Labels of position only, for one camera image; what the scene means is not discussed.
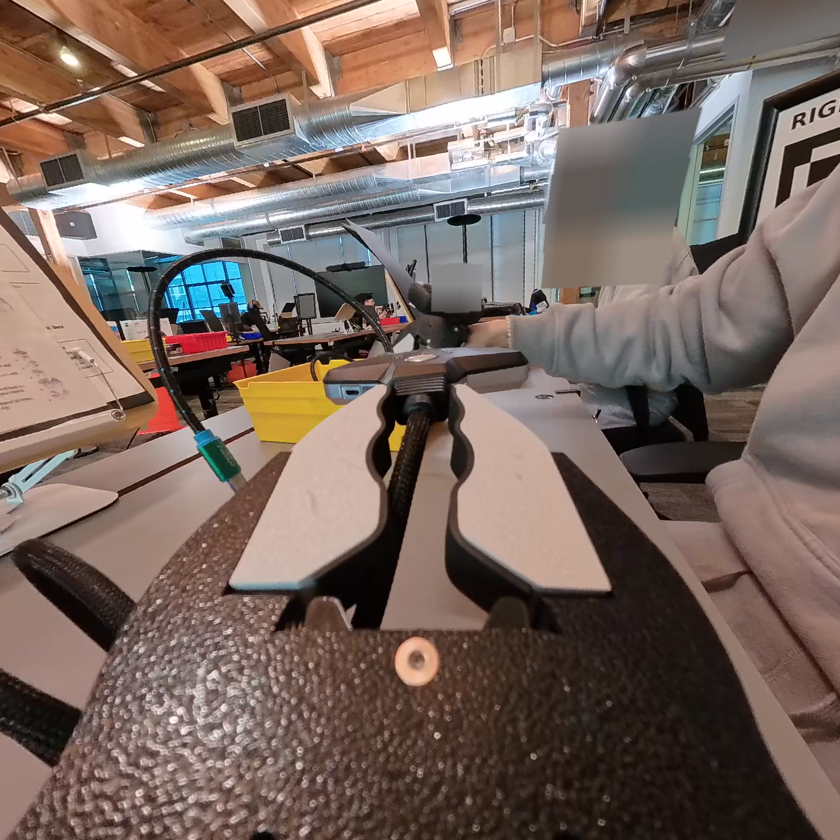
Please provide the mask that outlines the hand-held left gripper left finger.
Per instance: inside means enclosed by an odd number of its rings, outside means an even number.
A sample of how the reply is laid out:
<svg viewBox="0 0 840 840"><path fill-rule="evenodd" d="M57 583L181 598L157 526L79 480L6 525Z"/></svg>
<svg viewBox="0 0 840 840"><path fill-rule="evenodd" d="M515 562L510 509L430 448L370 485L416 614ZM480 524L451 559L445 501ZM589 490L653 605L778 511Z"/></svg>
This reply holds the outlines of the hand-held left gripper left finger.
<svg viewBox="0 0 840 840"><path fill-rule="evenodd" d="M349 569L382 536L392 466L389 396L373 385L289 453L228 587L303 593Z"/></svg>

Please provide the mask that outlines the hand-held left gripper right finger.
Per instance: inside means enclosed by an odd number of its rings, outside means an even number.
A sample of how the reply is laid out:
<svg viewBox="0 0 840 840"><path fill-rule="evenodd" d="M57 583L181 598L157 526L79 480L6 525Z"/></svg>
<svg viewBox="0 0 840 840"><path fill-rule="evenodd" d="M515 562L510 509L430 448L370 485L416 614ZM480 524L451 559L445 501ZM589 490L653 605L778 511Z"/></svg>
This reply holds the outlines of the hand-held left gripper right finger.
<svg viewBox="0 0 840 840"><path fill-rule="evenodd" d="M547 445L467 385L450 393L445 566L466 596L606 595L612 586Z"/></svg>

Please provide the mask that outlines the black usb hub with cable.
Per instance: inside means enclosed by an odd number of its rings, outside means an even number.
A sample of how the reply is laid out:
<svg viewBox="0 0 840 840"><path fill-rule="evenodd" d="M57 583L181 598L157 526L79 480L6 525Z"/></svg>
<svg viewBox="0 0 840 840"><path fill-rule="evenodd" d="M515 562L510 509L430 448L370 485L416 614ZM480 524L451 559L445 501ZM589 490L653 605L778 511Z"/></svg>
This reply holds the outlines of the black usb hub with cable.
<svg viewBox="0 0 840 840"><path fill-rule="evenodd" d="M383 385L386 428L392 431L395 424L405 426L386 492L384 534L374 543L372 559L363 562L365 582L353 596L354 629L382 625L429 432L433 425L448 419L452 386L477 375L492 390L506 389L517 377L514 371L527 372L520 352L460 348L384 353L325 375L325 394L336 404L350 403Z"/></svg>

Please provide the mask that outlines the person's right forearm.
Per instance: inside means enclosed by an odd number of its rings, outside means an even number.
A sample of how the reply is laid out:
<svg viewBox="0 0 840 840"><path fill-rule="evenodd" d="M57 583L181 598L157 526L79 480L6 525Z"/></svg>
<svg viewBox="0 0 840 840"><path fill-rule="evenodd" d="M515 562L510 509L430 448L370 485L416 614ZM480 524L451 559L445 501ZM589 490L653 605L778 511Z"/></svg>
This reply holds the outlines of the person's right forearm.
<svg viewBox="0 0 840 840"><path fill-rule="evenodd" d="M839 175L775 208L746 245L674 287L607 308L511 317L507 345L571 381L721 392L766 382L838 283Z"/></svg>

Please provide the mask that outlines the grey desk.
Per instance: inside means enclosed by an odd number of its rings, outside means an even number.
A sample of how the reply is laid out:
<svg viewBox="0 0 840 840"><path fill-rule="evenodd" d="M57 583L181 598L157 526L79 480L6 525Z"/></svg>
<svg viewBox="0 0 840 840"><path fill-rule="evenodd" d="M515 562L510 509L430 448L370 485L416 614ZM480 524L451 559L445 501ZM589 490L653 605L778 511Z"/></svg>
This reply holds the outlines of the grey desk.
<svg viewBox="0 0 840 840"><path fill-rule="evenodd" d="M819 838L720 630L609 445L534 388L489 394L557 448L616 593L483 628L446 580L451 444L433 432L381 631L283 629L224 593L284 466L234 441L55 540L138 600L110 661L2 562L2 666L86 715L53 769L2 738L8 838Z"/></svg>

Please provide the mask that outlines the large yellow plastic bin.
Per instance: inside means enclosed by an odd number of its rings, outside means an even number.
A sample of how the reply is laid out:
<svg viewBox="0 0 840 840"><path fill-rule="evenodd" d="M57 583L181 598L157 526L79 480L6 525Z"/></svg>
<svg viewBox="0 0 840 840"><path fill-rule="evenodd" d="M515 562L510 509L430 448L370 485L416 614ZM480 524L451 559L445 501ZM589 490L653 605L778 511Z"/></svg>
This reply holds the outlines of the large yellow plastic bin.
<svg viewBox="0 0 840 840"><path fill-rule="evenodd" d="M328 374L350 365L345 360L318 362L311 371L310 365L299 364L238 381L236 386L258 438L297 445L313 434L306 450L318 448L329 455L350 452L352 447L364 451L358 424L346 427L330 419L341 406L329 399L324 384Z"/></svg>

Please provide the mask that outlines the black office chair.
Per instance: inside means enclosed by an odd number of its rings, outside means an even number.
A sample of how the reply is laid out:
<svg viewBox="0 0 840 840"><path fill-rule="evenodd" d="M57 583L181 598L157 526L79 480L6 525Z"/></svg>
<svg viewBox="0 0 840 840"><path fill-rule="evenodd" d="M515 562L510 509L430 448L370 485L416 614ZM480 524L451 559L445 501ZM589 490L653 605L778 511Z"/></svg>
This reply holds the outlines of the black office chair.
<svg viewBox="0 0 840 840"><path fill-rule="evenodd" d="M638 446L620 459L636 482L703 484L714 468L741 457L744 442L710 441L705 396L692 384L676 388L677 404L658 426L650 420L647 390L631 385L626 393Z"/></svg>

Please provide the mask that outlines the orange traffic cone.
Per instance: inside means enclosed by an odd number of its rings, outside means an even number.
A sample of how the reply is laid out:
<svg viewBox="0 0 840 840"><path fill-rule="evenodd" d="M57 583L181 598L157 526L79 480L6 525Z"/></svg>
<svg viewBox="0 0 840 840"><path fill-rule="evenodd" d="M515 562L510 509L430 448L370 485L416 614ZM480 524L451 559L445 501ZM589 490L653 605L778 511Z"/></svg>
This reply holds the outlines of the orange traffic cone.
<svg viewBox="0 0 840 840"><path fill-rule="evenodd" d="M157 409L146 427L139 430L140 436L164 435L177 432L185 424L177 412L170 393L165 387L156 387Z"/></svg>

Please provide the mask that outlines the red plastic bin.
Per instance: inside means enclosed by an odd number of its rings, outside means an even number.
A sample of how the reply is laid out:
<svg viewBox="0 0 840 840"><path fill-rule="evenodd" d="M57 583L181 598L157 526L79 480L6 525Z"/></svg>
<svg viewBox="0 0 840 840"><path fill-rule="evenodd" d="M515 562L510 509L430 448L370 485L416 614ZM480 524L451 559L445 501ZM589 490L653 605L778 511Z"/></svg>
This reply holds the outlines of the red plastic bin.
<svg viewBox="0 0 840 840"><path fill-rule="evenodd" d="M195 332L165 335L164 343L168 355L199 354L228 348L228 334L221 332Z"/></svg>

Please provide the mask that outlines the large window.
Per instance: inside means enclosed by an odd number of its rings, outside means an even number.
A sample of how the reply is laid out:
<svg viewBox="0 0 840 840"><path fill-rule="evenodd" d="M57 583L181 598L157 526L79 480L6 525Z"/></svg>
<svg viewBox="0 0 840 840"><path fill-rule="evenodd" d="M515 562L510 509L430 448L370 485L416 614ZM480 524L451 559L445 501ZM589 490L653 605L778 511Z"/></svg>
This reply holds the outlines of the large window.
<svg viewBox="0 0 840 840"><path fill-rule="evenodd" d="M153 250L124 251L80 257L79 266L96 308L109 316L144 318L158 279L180 259ZM177 322L200 321L205 310L222 316L222 306L234 303L246 310L257 298L246 262L218 260L186 269L171 282L164 307L177 310Z"/></svg>

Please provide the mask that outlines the metal air vent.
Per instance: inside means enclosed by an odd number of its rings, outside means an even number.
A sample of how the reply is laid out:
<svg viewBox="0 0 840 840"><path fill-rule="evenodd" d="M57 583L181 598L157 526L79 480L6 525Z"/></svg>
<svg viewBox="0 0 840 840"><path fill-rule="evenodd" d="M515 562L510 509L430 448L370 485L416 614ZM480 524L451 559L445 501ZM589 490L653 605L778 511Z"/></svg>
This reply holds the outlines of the metal air vent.
<svg viewBox="0 0 840 840"><path fill-rule="evenodd" d="M246 149L297 134L300 102L287 92L228 107L234 147Z"/></svg>
<svg viewBox="0 0 840 840"><path fill-rule="evenodd" d="M84 150L74 150L43 160L38 168L48 191L62 190L88 182L92 158Z"/></svg>

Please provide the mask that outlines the document stand with paper sheet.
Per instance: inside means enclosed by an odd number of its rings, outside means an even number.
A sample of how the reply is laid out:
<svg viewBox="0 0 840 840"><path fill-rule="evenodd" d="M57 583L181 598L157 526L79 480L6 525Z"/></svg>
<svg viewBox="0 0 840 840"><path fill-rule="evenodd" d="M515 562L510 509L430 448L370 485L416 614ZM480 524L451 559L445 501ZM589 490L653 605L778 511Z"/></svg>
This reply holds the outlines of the document stand with paper sheet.
<svg viewBox="0 0 840 840"><path fill-rule="evenodd" d="M138 429L154 388L78 284L5 213L1 230L1 555L110 508L119 493L49 480L81 448Z"/></svg>

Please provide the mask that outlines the black framed printed tag sign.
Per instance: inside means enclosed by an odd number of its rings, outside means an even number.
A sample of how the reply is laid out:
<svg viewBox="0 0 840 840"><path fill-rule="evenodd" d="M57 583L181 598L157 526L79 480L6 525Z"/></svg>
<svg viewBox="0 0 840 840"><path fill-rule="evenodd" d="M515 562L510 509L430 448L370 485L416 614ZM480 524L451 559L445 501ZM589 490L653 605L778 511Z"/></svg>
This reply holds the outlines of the black framed printed tag sign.
<svg viewBox="0 0 840 840"><path fill-rule="evenodd" d="M838 161L838 70L765 99L744 194L741 242L770 211L827 178Z"/></svg>

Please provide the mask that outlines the black wall monitor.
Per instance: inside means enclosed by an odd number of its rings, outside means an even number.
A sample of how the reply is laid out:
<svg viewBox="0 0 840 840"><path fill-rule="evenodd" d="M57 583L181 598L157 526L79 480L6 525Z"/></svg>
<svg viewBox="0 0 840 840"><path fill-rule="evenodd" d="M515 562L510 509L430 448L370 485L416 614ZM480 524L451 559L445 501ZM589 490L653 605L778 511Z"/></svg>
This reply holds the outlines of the black wall monitor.
<svg viewBox="0 0 840 840"><path fill-rule="evenodd" d="M360 264L352 270L323 270L319 274L335 286L343 289L353 299L361 296L361 303L372 299L374 305L378 308L383 308L389 303L383 266L362 266ZM344 299L322 284L317 284L316 294L319 316L322 319L334 319L336 313L344 304Z"/></svg>

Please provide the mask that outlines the silver air duct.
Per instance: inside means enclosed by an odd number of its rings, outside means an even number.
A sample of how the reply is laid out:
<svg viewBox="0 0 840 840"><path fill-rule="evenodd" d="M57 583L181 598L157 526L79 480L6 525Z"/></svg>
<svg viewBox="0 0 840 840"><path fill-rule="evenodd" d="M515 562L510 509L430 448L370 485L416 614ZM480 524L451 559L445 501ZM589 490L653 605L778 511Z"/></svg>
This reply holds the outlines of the silver air duct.
<svg viewBox="0 0 840 840"><path fill-rule="evenodd" d="M119 200L153 188L176 186L205 175L247 169L273 161L414 140L424 135L481 122L515 112L539 100L540 84L516 87L482 97L466 98L414 112L366 108L341 98L300 102L297 134L246 149L234 147L230 123L216 129L183 133L111 158L92 155L87 183L48 191L38 173L12 179L7 189L16 203L36 208L62 208Z"/></svg>
<svg viewBox="0 0 840 840"><path fill-rule="evenodd" d="M296 212L342 200L366 200L385 193L399 195L398 203L420 198L442 201L469 193L540 183L549 175L550 168L546 165L518 162L483 164L451 171L443 166L441 155L434 155L321 175L308 181L260 187L180 206L149 209L143 219L155 230L197 228L249 217L261 219L270 214Z"/></svg>

